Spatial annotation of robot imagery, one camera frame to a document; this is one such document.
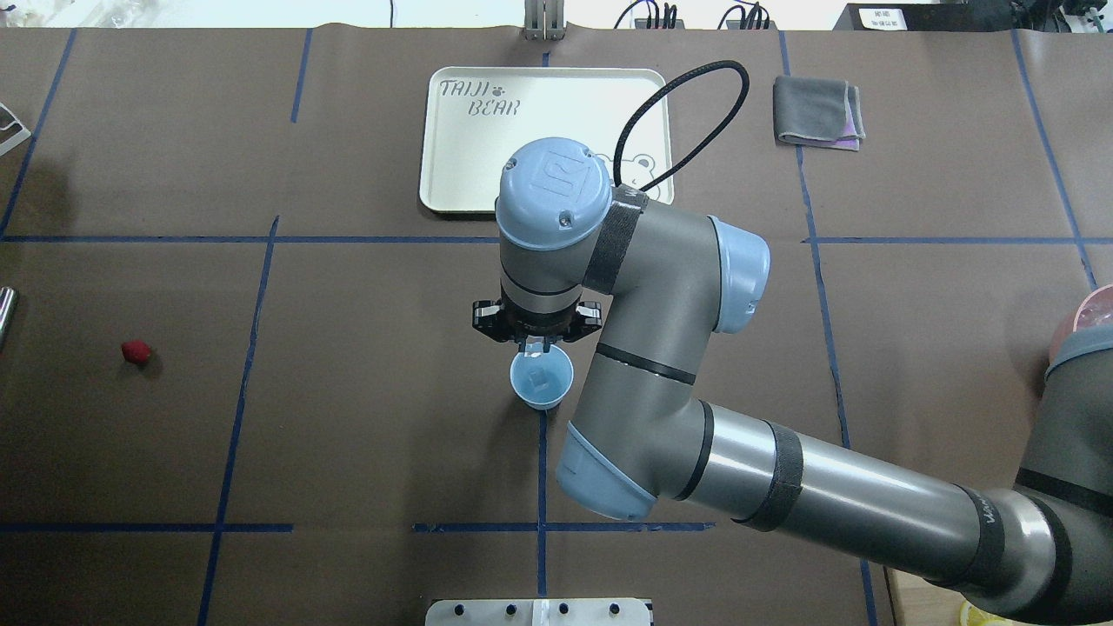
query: blue cup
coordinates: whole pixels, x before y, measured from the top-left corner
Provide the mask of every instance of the blue cup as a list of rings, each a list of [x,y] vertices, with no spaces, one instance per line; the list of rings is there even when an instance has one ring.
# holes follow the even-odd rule
[[[572,360],[555,345],[549,346],[549,352],[541,352],[540,343],[531,343],[510,362],[510,387],[539,411],[560,404],[572,389],[574,374]]]

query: blue joint cap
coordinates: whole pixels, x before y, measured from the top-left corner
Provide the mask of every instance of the blue joint cap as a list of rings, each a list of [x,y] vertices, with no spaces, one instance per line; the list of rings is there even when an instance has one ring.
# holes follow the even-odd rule
[[[644,519],[657,502],[652,493],[614,467],[571,422],[556,468],[556,482],[577,502],[611,519]]]
[[[522,146],[506,162],[494,215],[514,245],[552,251],[590,235],[610,206],[603,160],[579,141],[548,137]]]
[[[719,321],[715,332],[737,333],[749,323],[765,293],[769,246],[754,233],[710,217],[719,238]]]
[[[1074,331],[1063,340],[1055,360],[1044,373],[1044,380],[1063,363],[1102,350],[1113,350],[1113,324]]]

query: white label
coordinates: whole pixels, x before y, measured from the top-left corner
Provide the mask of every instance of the white label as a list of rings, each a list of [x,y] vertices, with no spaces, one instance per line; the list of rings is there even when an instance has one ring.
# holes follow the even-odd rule
[[[870,30],[908,30],[900,9],[858,9],[858,16]]]

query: gray clamp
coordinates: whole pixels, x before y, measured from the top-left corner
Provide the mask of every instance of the gray clamp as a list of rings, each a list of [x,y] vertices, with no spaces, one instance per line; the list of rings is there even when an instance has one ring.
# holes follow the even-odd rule
[[[525,39],[564,39],[564,0],[525,0]]]

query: cable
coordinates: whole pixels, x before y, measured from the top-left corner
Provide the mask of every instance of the cable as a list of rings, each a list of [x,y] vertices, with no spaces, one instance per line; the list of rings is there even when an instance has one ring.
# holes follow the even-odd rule
[[[641,4],[642,2],[647,2],[648,4],[653,6],[653,14],[651,17],[646,18],[646,28],[652,28],[653,21],[661,19],[661,8],[657,4],[657,0],[634,0],[633,2],[630,3],[629,7],[627,7],[622,11],[622,14],[619,16],[619,19],[614,20],[614,28],[618,28],[619,25],[622,23],[622,18],[624,18],[627,13],[630,12],[631,9],[633,9],[638,4]]]
[[[738,115],[738,109],[742,108],[742,102],[746,101],[746,96],[750,92],[750,75],[746,71],[746,68],[742,67],[741,63],[730,59],[725,59],[721,61],[707,63],[705,66],[700,66],[696,69],[691,69],[686,71],[684,74],[681,74],[677,78],[670,80],[664,87],[658,89],[657,92],[650,96],[648,100],[642,102],[642,105],[638,107],[638,110],[633,111],[633,115],[630,116],[630,120],[627,121],[626,127],[622,128],[622,133],[619,134],[618,144],[614,145],[614,160],[613,160],[613,175],[614,175],[615,186],[622,184],[622,173],[621,173],[622,150],[626,148],[627,138],[630,137],[630,133],[633,130],[634,125],[638,124],[638,120],[640,120],[641,117],[646,115],[647,111],[649,111],[649,109],[653,108],[653,105],[656,105],[666,96],[668,96],[669,91],[672,91],[677,87],[680,87],[681,85],[688,82],[693,78],[703,76],[705,74],[710,74],[717,69],[732,69],[736,72],[738,72],[738,76],[742,79],[742,88],[739,89],[738,91],[738,99],[735,100],[735,106],[730,108],[730,111],[727,114],[726,117],[722,118],[722,121],[720,121],[718,126],[716,126],[710,133],[708,133],[707,137],[703,137],[703,140],[700,141],[698,146],[692,148],[692,151],[688,153],[688,156],[680,159],[679,163],[670,167],[669,170],[666,172],[664,174],[647,183],[644,186],[641,187],[641,190],[648,192],[649,189],[652,189],[653,187],[659,185],[662,180],[666,180],[677,172],[680,172],[680,168],[688,165],[688,162],[690,162],[691,159],[696,158],[696,155],[698,155],[703,148],[706,148],[708,144],[713,141],[715,138],[719,136],[719,133],[722,133],[722,130],[727,127],[727,125],[735,119],[735,116]]]
[[[733,7],[727,9],[727,12],[722,13],[722,18],[719,20],[719,26],[715,27],[716,30],[721,29],[722,25],[727,23],[727,18],[730,16],[730,11],[733,11],[735,9],[742,10],[742,18],[739,21],[739,23],[743,23],[746,21],[746,7],[741,4],[735,4]]]

